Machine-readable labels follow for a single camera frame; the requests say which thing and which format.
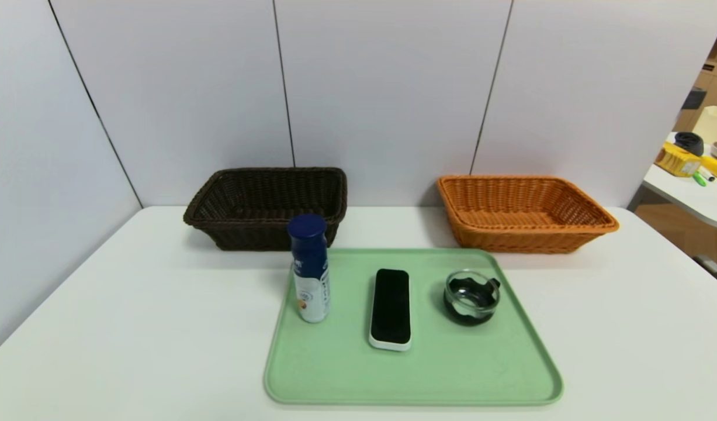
glass bowl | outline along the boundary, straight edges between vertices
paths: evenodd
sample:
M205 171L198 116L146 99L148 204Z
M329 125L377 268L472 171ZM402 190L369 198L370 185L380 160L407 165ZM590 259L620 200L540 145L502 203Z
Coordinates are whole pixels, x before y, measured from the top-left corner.
M501 299L501 283L479 272L462 269L446 278L444 307L460 325L486 323L494 315Z

white container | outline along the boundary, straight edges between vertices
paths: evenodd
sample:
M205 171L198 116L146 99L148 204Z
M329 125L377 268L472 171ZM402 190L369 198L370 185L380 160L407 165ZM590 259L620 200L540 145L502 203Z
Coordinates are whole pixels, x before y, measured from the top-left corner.
M693 133L699 135L705 144L717 142L717 106L704 107L693 126Z

green marker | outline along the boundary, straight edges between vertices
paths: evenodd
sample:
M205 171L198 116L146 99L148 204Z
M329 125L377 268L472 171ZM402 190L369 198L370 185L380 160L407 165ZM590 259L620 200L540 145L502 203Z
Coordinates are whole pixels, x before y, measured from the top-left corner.
M693 173L693 179L695 180L695 182L698 183L698 185L700 185L700 186L702 186L702 187L706 187L706 181L705 181L704 178L701 176L701 174L698 173L698 171L696 171L695 173Z

basket rim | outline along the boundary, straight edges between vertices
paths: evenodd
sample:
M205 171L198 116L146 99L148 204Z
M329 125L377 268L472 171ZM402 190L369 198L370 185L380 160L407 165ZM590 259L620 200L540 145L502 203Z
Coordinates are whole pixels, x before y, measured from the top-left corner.
M197 211L200 203L202 203L212 189L216 181L223 175L237 172L326 172L334 173L340 179L342 194L340 197L340 204L337 212L330 216L323 216L324 221L329 225L340 223L345 217L345 211L348 207L348 179L345 176L345 171L337 167L244 167L244 168L228 168L228 170L218 170L208 178L203 184L197 194L192 198L187 209L185 210L183 219L187 225L193 227L212 227L212 226L231 226L231 227L244 227L244 226L262 226L272 225L281 226L284 223L291 221L289 218L228 218L228 219L209 219L209 218L195 218L195 212Z
M537 226L505 226L499 225L476 225L470 224L463 220L458 210L455 208L449 190L444 185L449 181L463 181L463 180L500 180L500 179L516 179L516 180L547 180L547 181L559 181L560 183L566 184L567 187L574 190L582 200L585 200L589 205L596 208L605 218L609 220L609 223L604 224L587 224L587 225L537 225ZM453 219L453 223L471 232L478 232L479 234L607 234L609 232L615 232L620 227L617 219L612 216L607 210L605 210L598 202L583 192L582 189L577 187L561 177L554 177L551 175L445 175L437 180L437 186L444 200L444 206L447 210L449 218Z

table surface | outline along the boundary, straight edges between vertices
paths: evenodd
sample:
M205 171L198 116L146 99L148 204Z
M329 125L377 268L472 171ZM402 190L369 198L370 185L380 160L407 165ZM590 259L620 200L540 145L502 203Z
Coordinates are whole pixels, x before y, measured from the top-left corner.
M0 421L717 419L717 281L608 210L621 229L571 255L495 255L563 376L553 405L276 404L262 374L289 253L224 253L182 223L183 207L156 207L0 347ZM334 246L455 242L440 208L348 208Z
M674 133L670 133L667 141L674 141ZM717 180L701 187L693 178L673 176L652 164L644 176L644 185L696 218L717 227Z

